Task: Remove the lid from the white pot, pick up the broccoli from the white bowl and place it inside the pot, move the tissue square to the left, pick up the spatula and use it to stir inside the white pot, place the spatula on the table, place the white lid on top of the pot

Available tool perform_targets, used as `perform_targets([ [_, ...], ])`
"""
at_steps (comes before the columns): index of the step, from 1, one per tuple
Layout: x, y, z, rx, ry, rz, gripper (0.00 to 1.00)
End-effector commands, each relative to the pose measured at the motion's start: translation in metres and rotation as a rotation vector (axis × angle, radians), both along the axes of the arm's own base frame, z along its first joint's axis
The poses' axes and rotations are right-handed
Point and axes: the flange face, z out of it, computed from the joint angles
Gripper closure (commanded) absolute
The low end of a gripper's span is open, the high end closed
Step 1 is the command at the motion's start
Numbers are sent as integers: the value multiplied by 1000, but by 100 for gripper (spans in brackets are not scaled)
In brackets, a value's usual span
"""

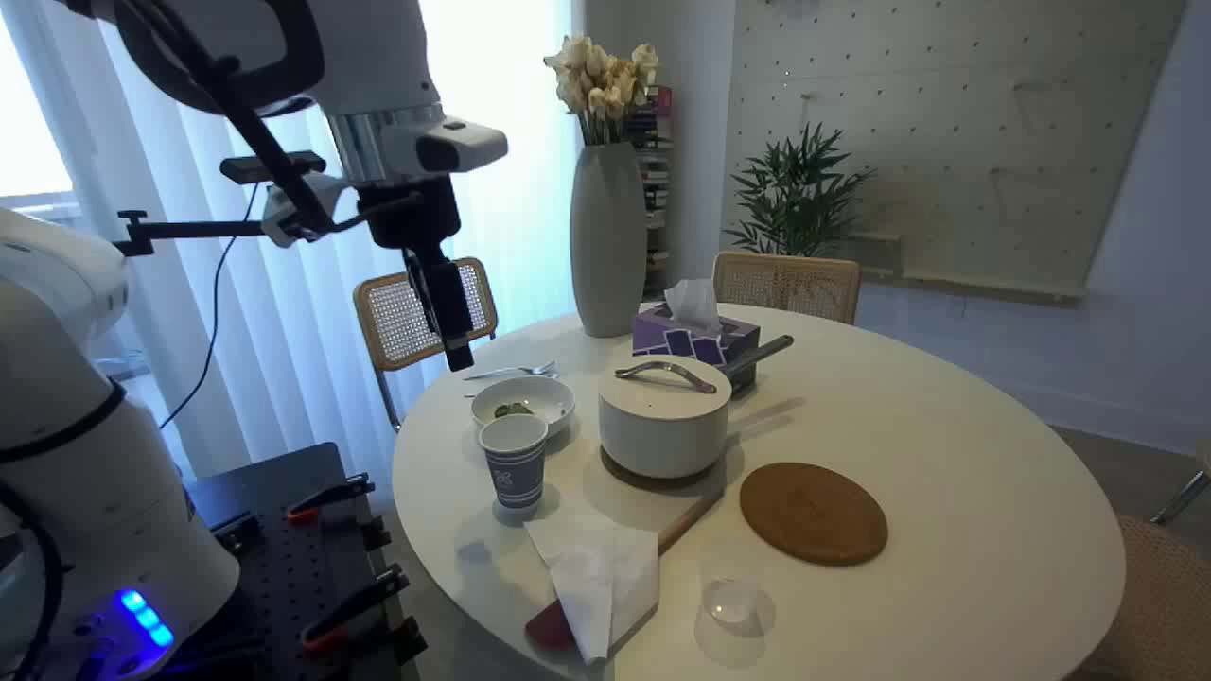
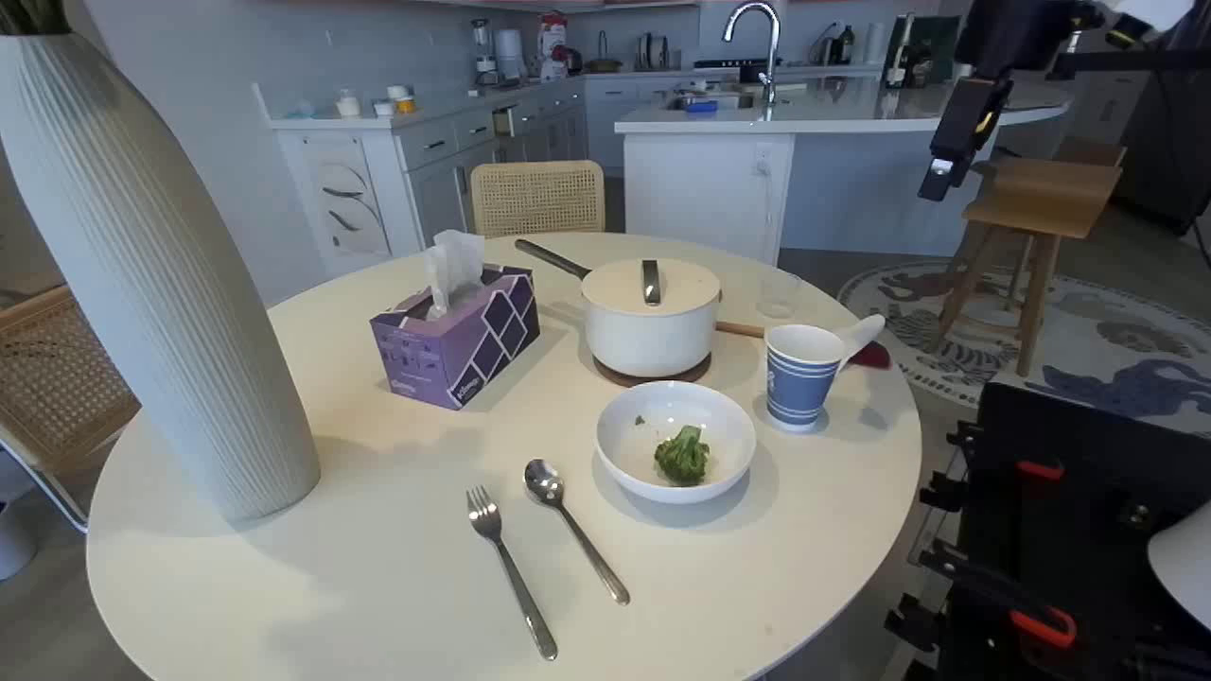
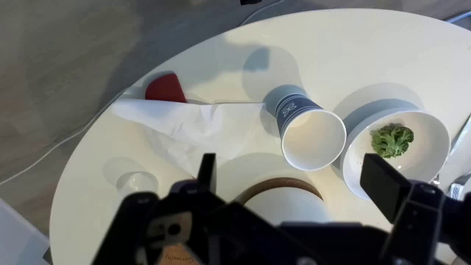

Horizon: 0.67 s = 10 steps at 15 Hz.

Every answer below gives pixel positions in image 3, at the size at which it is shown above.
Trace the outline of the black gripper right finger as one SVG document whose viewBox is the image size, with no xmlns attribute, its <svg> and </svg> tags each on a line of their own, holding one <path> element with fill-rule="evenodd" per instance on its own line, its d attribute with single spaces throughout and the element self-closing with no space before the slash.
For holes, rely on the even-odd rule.
<svg viewBox="0 0 471 265">
<path fill-rule="evenodd" d="M 410 182 L 373 153 L 363 156 L 360 187 L 388 222 L 395 219 L 403 198 L 410 191 Z"/>
</svg>

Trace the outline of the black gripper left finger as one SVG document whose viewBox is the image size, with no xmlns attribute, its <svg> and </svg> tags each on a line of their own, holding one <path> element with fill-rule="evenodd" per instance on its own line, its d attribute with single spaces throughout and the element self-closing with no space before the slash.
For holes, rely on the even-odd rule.
<svg viewBox="0 0 471 265">
<path fill-rule="evenodd" d="M 204 153 L 200 161 L 197 181 L 209 191 L 216 189 L 216 154 Z"/>
</svg>

